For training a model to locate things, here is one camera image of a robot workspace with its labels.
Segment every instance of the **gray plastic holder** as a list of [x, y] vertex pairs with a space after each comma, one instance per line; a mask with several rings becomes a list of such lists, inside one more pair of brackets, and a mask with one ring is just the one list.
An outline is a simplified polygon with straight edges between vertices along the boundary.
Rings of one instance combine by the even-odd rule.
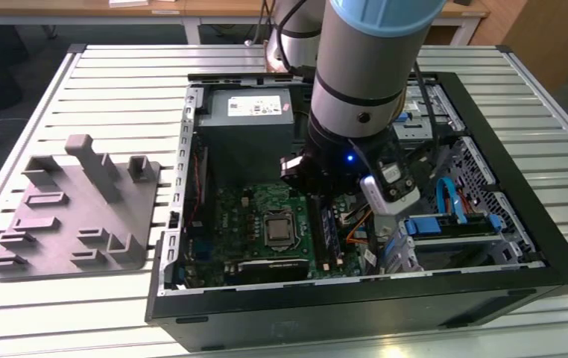
[[134, 270], [147, 262], [160, 165], [146, 156], [114, 163], [92, 141], [72, 135], [64, 145], [79, 166], [30, 159], [31, 185], [0, 236], [0, 279]]

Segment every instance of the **screw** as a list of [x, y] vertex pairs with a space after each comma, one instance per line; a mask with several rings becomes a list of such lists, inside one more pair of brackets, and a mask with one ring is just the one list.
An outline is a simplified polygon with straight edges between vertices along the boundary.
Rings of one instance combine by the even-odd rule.
[[359, 114], [359, 121], [362, 122], [362, 123], [368, 123], [370, 121], [371, 121], [371, 119], [372, 119], [372, 117], [371, 117], [371, 114], [368, 113], [368, 112], [362, 112], [360, 114]]

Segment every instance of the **cpu socket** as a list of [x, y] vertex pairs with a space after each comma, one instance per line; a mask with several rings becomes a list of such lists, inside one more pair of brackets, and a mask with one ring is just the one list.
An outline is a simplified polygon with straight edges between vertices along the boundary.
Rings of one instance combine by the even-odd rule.
[[266, 245], [275, 251], [284, 251], [295, 244], [295, 214], [270, 213], [264, 217]]

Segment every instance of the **aluminum slotted table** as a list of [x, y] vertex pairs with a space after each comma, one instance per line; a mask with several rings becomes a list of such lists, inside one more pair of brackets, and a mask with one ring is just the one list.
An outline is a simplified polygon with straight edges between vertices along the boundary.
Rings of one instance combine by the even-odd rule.
[[[187, 75], [262, 72], [264, 50], [243, 45], [91, 45], [70, 53], [0, 171], [0, 232], [28, 186], [31, 155], [72, 163], [64, 141], [90, 134], [115, 163], [144, 154], [163, 165], [151, 242], [168, 218], [171, 166]], [[456, 72], [568, 239], [568, 115], [514, 54], [494, 47], [422, 49], [424, 71]], [[156, 357], [186, 353], [147, 326], [150, 252], [143, 270], [0, 283], [0, 355]], [[538, 301], [471, 330], [218, 353], [220, 357], [524, 357], [568, 354], [568, 295]]]

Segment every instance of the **floor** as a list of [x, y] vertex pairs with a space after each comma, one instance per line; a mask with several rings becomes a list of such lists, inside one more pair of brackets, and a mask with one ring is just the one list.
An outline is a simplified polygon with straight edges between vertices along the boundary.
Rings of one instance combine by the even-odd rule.
[[[38, 26], [20, 26], [19, 32], [31, 53], [31, 60], [12, 68], [14, 76], [23, 88], [24, 99], [8, 110], [0, 111], [0, 119], [28, 119], [31, 117], [70, 44], [187, 43], [183, 27], [178, 25], [111, 26], [110, 32], [102, 31], [100, 26], [59, 26], [59, 36], [55, 40], [47, 39]], [[202, 41], [204, 43], [239, 44], [252, 36], [254, 27], [248, 25], [236, 25], [231, 28], [202, 26]], [[559, 90], [555, 97], [568, 112], [568, 84]], [[24, 125], [26, 122], [18, 120], [0, 122], [0, 168]]]

